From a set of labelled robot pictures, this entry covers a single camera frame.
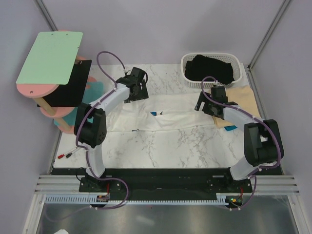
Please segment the aluminium frame rail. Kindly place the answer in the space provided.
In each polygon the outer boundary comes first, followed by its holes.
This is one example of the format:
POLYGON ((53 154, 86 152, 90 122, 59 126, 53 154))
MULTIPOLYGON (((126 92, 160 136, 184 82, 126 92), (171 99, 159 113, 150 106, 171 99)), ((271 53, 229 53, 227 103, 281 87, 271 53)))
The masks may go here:
MULTIPOLYGON (((82 176, 41 175, 35 187, 35 194, 79 194, 79 180, 82 176)), ((247 186, 255 189, 255 195, 299 195, 299 189, 292 175, 258 175, 247 186)))

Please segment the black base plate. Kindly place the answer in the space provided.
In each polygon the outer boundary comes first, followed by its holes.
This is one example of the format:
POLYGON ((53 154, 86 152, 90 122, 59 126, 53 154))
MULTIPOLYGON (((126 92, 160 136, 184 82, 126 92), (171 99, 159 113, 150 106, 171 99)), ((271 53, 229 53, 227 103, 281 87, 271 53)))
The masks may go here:
POLYGON ((215 198, 250 193, 249 180, 235 181, 228 169, 107 169, 97 180, 81 178, 79 191, 108 192, 113 198, 215 198))

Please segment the green board on shelf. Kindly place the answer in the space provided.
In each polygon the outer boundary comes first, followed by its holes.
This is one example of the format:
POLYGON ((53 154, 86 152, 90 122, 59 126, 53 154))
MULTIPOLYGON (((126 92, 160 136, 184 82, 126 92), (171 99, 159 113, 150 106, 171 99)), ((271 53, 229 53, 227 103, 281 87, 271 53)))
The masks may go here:
POLYGON ((38 33, 16 83, 67 84, 82 36, 71 31, 38 33))

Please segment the folded blue t shirt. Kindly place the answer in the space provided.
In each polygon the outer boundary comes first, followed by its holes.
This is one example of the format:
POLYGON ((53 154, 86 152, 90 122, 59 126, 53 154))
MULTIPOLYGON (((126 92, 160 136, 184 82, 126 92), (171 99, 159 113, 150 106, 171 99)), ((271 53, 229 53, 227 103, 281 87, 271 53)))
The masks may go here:
POLYGON ((231 126, 225 126, 224 129, 229 132, 229 131, 233 131, 237 129, 237 127, 235 125, 231 125, 231 126))

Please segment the black t shirt in basket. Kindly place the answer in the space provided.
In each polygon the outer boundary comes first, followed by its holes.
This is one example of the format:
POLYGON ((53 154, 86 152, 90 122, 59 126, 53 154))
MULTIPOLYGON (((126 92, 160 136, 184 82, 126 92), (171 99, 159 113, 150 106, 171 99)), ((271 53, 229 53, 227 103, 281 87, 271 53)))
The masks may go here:
POLYGON ((234 81, 234 71, 231 63, 218 59, 196 55, 193 60, 186 62, 185 77, 191 81, 202 81, 205 77, 212 76, 222 84, 234 81))

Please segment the black board on shelf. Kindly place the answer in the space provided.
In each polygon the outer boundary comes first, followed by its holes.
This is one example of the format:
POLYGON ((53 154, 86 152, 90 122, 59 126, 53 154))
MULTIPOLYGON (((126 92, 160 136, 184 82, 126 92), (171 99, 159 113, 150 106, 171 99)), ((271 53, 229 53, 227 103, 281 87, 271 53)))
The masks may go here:
POLYGON ((59 85, 52 93, 43 97, 51 107, 78 107, 82 103, 92 60, 74 64, 69 82, 59 85))

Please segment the white perforated plastic basket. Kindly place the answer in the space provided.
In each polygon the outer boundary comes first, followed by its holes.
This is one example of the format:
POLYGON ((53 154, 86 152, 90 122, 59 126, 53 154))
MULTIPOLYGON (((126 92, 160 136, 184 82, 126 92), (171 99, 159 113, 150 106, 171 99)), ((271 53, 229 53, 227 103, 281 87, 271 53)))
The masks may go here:
POLYGON ((242 70, 240 67, 240 61, 239 59, 232 54, 229 53, 188 53, 185 54, 180 63, 180 69, 181 69, 181 77, 184 79, 186 86, 190 88, 201 88, 201 82, 200 81, 192 81, 186 78, 185 76, 185 71, 186 71, 186 63, 188 61, 192 61, 196 55, 203 55, 208 58, 213 58, 220 60, 225 63, 230 63, 233 69, 233 74, 234 74, 234 81, 231 82, 230 84, 223 84, 223 83, 218 83, 218 85, 223 85, 226 88, 232 87, 235 84, 238 84, 242 80, 242 70))

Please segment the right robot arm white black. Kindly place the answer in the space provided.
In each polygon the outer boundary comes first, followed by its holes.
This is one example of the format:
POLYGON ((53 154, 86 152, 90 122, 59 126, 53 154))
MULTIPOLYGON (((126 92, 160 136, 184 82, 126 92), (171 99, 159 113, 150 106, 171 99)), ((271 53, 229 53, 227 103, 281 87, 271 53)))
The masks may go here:
POLYGON ((212 117, 226 120, 244 133, 244 156, 229 168, 230 176, 223 179, 223 186, 229 192, 241 186, 247 179, 262 169, 276 168, 284 156, 279 127, 274 119, 255 117, 243 110, 237 103, 229 102, 226 88, 214 86, 210 93, 201 91, 195 110, 212 117))

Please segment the right aluminium corner post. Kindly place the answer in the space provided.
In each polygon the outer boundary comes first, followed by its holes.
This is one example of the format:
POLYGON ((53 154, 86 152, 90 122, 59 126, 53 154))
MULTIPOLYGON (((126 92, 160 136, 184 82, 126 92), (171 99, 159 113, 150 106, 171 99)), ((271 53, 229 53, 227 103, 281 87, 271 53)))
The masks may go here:
POLYGON ((251 61, 247 65, 248 70, 251 71, 255 66, 256 62, 258 61, 260 55, 262 54, 263 50, 265 49, 266 45, 270 41, 271 37, 273 36, 275 30, 277 29, 278 25, 280 24, 282 18, 284 17, 285 13, 287 12, 292 0, 283 0, 277 13, 275 14, 273 20, 270 23, 269 28, 267 29, 261 43, 259 44, 256 52, 254 53, 251 61))

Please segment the white paper scrap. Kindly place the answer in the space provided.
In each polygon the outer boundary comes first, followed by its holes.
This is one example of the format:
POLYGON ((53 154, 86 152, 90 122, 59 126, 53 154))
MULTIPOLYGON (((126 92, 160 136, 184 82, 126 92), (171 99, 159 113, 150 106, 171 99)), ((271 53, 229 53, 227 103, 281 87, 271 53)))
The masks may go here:
POLYGON ((54 234, 69 234, 65 229, 60 229, 57 232, 55 232, 54 234))

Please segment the aluminium corner post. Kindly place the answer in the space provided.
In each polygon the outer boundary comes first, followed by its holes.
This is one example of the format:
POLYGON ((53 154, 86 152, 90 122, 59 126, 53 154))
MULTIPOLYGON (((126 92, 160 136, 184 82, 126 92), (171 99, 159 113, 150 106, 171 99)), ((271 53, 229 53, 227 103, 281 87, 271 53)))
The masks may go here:
POLYGON ((36 4, 37 8, 39 9, 41 15, 43 16, 44 20, 46 21, 47 25, 49 26, 49 29, 51 31, 57 31, 58 28, 51 17, 48 8, 44 4, 43 0, 34 0, 34 3, 36 4))
POLYGON ((263 50, 265 49, 266 45, 270 41, 271 37, 273 36, 275 30, 277 29, 278 25, 280 24, 282 18, 284 17, 285 13, 287 12, 292 0, 283 0, 277 13, 275 14, 273 20, 270 23, 269 28, 267 29, 261 43, 259 44, 256 52, 254 53, 251 61, 247 65, 248 70, 251 71, 255 66, 256 62, 258 61, 260 55, 262 54, 263 50))

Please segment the pink wooden tiered shelf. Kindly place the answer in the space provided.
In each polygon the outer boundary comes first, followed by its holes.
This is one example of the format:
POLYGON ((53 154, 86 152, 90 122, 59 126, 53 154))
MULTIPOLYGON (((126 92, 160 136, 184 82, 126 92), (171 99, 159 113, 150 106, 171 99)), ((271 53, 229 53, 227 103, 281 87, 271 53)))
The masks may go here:
MULTIPOLYGON (((87 60, 81 56, 76 56, 74 64, 79 64, 82 60, 87 60)), ((93 78, 88 76, 88 81, 93 81, 93 78)), ((17 90, 25 97, 32 99, 43 115, 51 118, 57 123, 57 127, 65 133, 72 133, 74 131, 74 126, 68 125, 61 116, 65 115, 61 112, 66 112, 63 108, 65 107, 51 107, 43 97, 52 93, 58 88, 57 84, 17 84, 17 90)), ((74 107, 67 107, 67 111, 71 112, 74 107)))

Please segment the red black marker pens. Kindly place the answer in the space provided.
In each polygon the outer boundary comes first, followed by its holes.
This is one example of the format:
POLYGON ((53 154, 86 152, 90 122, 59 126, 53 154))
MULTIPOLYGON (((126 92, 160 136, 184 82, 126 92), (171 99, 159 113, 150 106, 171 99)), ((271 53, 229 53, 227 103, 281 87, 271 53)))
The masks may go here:
POLYGON ((69 151, 67 151, 67 152, 57 156, 57 159, 62 159, 64 157, 65 158, 69 158, 73 153, 77 152, 78 150, 79 150, 79 148, 75 147, 75 148, 73 148, 73 149, 71 149, 71 150, 69 150, 69 151))

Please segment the white printed t shirt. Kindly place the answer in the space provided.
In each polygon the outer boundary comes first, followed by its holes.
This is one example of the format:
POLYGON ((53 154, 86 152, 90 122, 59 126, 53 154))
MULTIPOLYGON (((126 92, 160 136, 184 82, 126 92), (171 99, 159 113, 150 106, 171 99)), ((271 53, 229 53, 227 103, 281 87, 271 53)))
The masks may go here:
POLYGON ((199 94, 151 95, 119 104, 106 118, 108 132, 170 131, 214 126, 211 116, 195 110, 199 94))

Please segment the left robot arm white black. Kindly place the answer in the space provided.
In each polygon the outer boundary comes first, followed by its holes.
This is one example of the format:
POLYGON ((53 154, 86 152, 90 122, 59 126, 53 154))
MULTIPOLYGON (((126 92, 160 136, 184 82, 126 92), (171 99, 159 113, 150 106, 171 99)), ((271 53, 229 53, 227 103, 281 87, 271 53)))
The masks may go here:
POLYGON ((86 153, 86 172, 92 176, 90 186, 97 192, 105 190, 106 178, 102 177, 105 166, 102 160, 102 143, 107 135, 106 117, 120 103, 130 103, 149 97, 148 75, 134 67, 130 74, 115 81, 109 92, 90 103, 81 103, 77 110, 74 134, 76 145, 86 153))

